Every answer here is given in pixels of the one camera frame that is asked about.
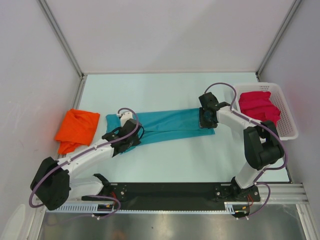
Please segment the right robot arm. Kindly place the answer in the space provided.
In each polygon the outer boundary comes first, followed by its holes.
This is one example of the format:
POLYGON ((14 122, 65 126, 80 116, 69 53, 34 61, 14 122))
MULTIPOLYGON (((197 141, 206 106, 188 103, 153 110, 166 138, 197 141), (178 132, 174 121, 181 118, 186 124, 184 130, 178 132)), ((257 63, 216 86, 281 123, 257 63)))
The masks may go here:
POLYGON ((230 195, 242 201, 268 167, 285 155, 276 126, 270 120, 258 122, 239 113, 229 103, 219 102, 211 92, 198 99, 201 128, 214 129, 222 124, 242 137, 246 162, 230 182, 230 195))

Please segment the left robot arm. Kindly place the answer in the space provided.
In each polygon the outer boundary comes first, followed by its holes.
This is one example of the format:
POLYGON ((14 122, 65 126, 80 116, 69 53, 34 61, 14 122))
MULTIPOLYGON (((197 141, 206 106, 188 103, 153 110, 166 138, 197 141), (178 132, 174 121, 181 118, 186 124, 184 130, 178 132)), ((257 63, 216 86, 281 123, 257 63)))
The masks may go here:
POLYGON ((90 177, 78 178, 89 167, 124 153, 141 143, 144 127, 135 119, 128 119, 123 126, 106 133, 94 144, 70 156, 45 158, 33 178, 29 205, 36 208, 33 198, 53 211, 66 201, 84 199, 85 201, 105 200, 112 192, 110 182, 100 173, 90 177))

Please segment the teal t-shirt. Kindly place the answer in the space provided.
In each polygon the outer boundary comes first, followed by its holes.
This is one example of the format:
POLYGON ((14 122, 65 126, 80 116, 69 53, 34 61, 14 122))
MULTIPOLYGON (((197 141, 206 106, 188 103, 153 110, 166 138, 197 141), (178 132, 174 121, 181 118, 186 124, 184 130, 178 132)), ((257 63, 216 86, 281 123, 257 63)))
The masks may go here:
MULTIPOLYGON (((137 124, 140 123, 143 126, 144 135, 141 138, 141 144, 139 144, 142 146, 215 134, 213 128, 200 128, 199 109, 197 108, 141 113, 134 113, 128 108, 121 108, 118 111, 118 113, 124 112, 132 112, 133 119, 137 121, 137 124)), ((121 127, 120 119, 117 117, 118 113, 106 116, 106 133, 121 127)))

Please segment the white plastic basket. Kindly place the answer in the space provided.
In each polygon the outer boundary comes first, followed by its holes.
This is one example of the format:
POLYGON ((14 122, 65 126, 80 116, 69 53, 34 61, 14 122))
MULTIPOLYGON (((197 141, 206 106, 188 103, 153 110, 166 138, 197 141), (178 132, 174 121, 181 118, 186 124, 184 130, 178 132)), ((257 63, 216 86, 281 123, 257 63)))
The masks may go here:
POLYGON ((277 132, 282 141, 294 140, 299 133, 291 114, 290 108, 282 89, 275 83, 256 82, 234 85, 237 92, 235 100, 236 109, 240 112, 239 99, 241 94, 247 92, 270 92, 269 100, 280 110, 280 120, 277 122, 277 132))

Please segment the orange t-shirt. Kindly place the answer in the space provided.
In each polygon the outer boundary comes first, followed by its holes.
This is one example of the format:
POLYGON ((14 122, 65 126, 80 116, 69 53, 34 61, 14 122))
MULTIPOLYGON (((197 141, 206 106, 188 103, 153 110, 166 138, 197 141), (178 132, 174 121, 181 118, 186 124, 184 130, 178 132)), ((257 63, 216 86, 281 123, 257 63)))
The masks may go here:
POLYGON ((54 140, 59 142, 58 154, 66 155, 78 147, 89 146, 97 131, 100 114, 70 109, 60 125, 54 140))

